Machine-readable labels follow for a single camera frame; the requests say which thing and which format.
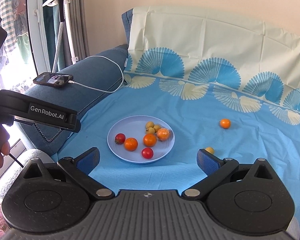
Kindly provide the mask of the red tomato with stem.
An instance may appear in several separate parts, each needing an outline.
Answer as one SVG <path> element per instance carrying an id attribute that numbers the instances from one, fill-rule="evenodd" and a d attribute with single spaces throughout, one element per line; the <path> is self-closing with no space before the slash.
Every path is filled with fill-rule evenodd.
<path id="1" fill-rule="evenodd" d="M 115 136 L 115 143 L 118 144 L 118 145 L 124 144 L 125 140 L 126 140 L 126 136 L 123 133 L 118 133 Z"/>

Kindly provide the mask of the small orange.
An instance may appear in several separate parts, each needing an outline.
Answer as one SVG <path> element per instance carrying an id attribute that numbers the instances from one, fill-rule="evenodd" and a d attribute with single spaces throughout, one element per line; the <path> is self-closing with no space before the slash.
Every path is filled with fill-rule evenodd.
<path id="1" fill-rule="evenodd" d="M 223 129 L 229 129 L 231 127 L 231 121 L 229 119 L 222 119 L 220 120 L 219 125 Z"/>
<path id="2" fill-rule="evenodd" d="M 147 147 L 153 147 L 157 143 L 157 137 L 154 134 L 148 133 L 143 137 L 143 144 Z"/>
<path id="3" fill-rule="evenodd" d="M 133 152 L 138 148 L 138 141 L 135 138 L 127 138 L 124 142 L 125 150 Z"/>

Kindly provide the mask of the plastic-wrapped orange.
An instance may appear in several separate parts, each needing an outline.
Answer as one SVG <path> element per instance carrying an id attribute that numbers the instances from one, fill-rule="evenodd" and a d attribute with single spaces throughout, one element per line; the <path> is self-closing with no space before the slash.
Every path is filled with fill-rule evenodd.
<path id="1" fill-rule="evenodd" d="M 170 137 L 170 130 L 167 129 L 167 128 L 160 128 L 158 129 L 157 131 L 157 138 L 160 140 L 160 141 L 166 141 L 168 140 Z"/>

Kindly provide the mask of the red cherry tomato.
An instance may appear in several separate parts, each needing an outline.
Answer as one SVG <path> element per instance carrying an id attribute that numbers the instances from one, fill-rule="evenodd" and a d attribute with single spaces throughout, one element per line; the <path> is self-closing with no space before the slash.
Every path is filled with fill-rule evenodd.
<path id="1" fill-rule="evenodd" d="M 154 152 L 150 147 L 146 147 L 141 151 L 141 155 L 143 158 L 149 160 L 153 158 Z"/>

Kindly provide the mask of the tan longan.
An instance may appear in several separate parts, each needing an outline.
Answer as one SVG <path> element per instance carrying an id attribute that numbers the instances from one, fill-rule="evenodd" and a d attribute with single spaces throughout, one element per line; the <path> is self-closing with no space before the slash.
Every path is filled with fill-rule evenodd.
<path id="1" fill-rule="evenodd" d="M 146 129 L 148 129 L 150 127 L 154 127 L 154 122 L 149 121 L 149 122 L 146 123 Z"/>
<path id="2" fill-rule="evenodd" d="M 155 129 L 153 127 L 149 127 L 146 129 L 146 134 L 155 134 Z"/>
<path id="3" fill-rule="evenodd" d="M 160 125 L 154 125 L 153 126 L 155 132 L 157 132 L 159 129 L 161 129 L 161 126 Z"/>
<path id="4" fill-rule="evenodd" d="M 205 150 L 207 152 L 209 152 L 210 154 L 214 154 L 215 153 L 215 150 L 212 147 L 206 147 Z"/>

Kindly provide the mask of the tan longan top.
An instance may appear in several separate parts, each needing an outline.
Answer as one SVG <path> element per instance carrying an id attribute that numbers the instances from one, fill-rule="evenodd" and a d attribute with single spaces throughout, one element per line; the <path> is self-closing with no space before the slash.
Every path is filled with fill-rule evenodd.
<path id="1" fill-rule="evenodd" d="M 148 129 L 150 127 L 154 127 L 154 122 L 149 121 L 149 122 L 146 123 L 146 129 Z"/>

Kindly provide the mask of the tan longan bottom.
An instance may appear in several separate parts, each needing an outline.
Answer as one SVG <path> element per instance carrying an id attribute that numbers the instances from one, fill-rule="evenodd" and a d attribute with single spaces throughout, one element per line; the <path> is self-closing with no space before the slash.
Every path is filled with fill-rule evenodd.
<path id="1" fill-rule="evenodd" d="M 205 150 L 207 152 L 209 152 L 210 154 L 214 154 L 215 153 L 215 150 L 212 147 L 206 147 Z"/>

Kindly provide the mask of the black smartphone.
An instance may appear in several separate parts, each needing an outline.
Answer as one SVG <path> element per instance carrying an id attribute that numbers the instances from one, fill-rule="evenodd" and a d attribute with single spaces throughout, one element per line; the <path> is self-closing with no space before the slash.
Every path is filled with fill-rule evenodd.
<path id="1" fill-rule="evenodd" d="M 49 86 L 53 88 L 62 88 L 69 81 L 73 80 L 73 75 L 43 72 L 33 79 L 33 83 L 41 86 Z"/>

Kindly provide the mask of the light blue plate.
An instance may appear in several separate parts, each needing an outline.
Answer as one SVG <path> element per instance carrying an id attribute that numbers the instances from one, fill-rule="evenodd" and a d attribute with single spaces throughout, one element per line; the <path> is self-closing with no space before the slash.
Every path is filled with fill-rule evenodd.
<path id="1" fill-rule="evenodd" d="M 162 128 L 170 131 L 170 136 L 167 140 L 157 140 L 157 143 L 152 147 L 153 157 L 146 159 L 142 156 L 142 150 L 147 146 L 143 143 L 143 137 L 146 135 L 146 123 L 152 121 Z M 115 137 L 117 134 L 122 133 L 126 139 L 134 138 L 138 142 L 135 150 L 129 151 L 125 148 L 124 144 L 117 144 Z M 109 130 L 107 135 L 108 146 L 117 157 L 134 164 L 149 164 L 158 161 L 168 155 L 172 150 L 175 142 L 174 132 L 171 127 L 159 118 L 147 115 L 134 115 L 123 118 L 115 123 Z"/>

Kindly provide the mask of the blue fan-pattern bed sheet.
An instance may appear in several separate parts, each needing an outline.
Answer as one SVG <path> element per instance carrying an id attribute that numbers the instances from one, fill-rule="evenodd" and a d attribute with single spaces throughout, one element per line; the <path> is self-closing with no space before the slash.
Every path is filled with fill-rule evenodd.
<path id="1" fill-rule="evenodd" d="M 201 148 L 242 163 L 266 158 L 300 223 L 300 36 L 211 9 L 136 7 L 132 14 L 126 85 L 84 115 L 81 131 L 54 159 L 97 147 L 101 161 L 91 176 L 113 191 L 184 191 L 204 177 L 196 162 Z M 168 155 L 138 165 L 111 152 L 108 131 L 133 115 L 171 126 Z"/>

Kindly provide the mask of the garment steamer stand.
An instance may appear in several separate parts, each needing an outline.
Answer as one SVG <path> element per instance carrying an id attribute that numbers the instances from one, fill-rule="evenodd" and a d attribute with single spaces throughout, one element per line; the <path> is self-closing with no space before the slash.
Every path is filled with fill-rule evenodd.
<path id="1" fill-rule="evenodd" d="M 43 7 L 58 8 L 59 27 L 56 35 L 55 55 L 52 71 L 60 70 L 59 58 L 63 36 L 69 45 L 70 61 L 75 64 L 89 53 L 87 29 L 84 21 L 83 0 L 46 0 Z"/>

